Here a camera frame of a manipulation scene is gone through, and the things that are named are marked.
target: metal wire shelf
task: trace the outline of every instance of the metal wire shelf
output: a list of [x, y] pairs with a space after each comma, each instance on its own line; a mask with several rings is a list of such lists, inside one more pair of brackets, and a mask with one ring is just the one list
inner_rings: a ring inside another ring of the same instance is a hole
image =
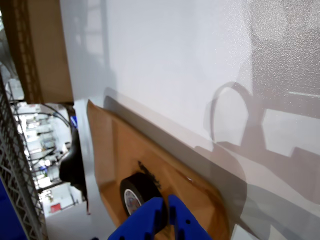
[[47, 240], [44, 211], [25, 156], [23, 138], [0, 76], [0, 178], [31, 240]]

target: white surface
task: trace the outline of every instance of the white surface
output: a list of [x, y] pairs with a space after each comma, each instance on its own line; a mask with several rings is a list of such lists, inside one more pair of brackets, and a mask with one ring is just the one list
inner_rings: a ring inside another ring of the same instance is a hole
[[61, 208], [68, 207], [72, 204], [74, 204], [73, 200], [75, 202], [78, 201], [78, 203], [82, 203], [82, 197], [81, 197], [81, 192], [76, 189], [73, 186], [70, 186], [70, 183], [64, 183], [59, 186], [53, 187], [49, 189], [51, 191], [51, 194], [53, 196], [53, 200], [50, 201], [48, 199], [44, 199], [42, 201], [42, 206], [43, 206], [43, 211], [44, 211], [44, 216], [47, 219], [47, 217], [50, 217], [51, 215], [56, 215], [59, 212], [51, 212], [51, 206], [60, 204]]
[[114, 227], [95, 182], [86, 105], [111, 95], [245, 181], [234, 194], [216, 184], [259, 238], [318, 239], [319, 1], [60, 2], [99, 237]]
[[91, 240], [95, 237], [86, 203], [60, 211], [45, 219], [50, 240]]
[[239, 225], [236, 225], [234, 227], [231, 239], [233, 239], [233, 240], [258, 240], [258, 238], [254, 237], [250, 233], [246, 232]]

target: wire rack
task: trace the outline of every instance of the wire rack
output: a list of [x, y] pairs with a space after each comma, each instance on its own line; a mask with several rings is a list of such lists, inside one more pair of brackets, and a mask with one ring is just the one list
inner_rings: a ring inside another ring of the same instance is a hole
[[0, 179], [30, 240], [47, 240], [45, 216], [0, 75]]

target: tape roll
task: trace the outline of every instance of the tape roll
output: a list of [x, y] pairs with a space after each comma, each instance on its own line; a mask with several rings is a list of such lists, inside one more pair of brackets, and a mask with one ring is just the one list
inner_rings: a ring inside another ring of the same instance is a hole
[[[127, 216], [133, 214], [141, 205], [153, 197], [162, 197], [152, 179], [141, 172], [135, 173], [121, 181], [120, 195]], [[168, 212], [164, 205], [162, 208], [161, 229], [167, 225], [167, 222]]]

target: blue plastic gripper finger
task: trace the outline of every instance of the blue plastic gripper finger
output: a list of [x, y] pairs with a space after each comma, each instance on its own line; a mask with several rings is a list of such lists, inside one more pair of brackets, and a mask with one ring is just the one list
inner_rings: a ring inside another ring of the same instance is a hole
[[169, 221], [174, 225], [176, 240], [212, 240], [206, 230], [198, 223], [186, 205], [175, 195], [170, 195]]
[[108, 240], [153, 240], [161, 227], [164, 204], [162, 197], [153, 197], [128, 217]]

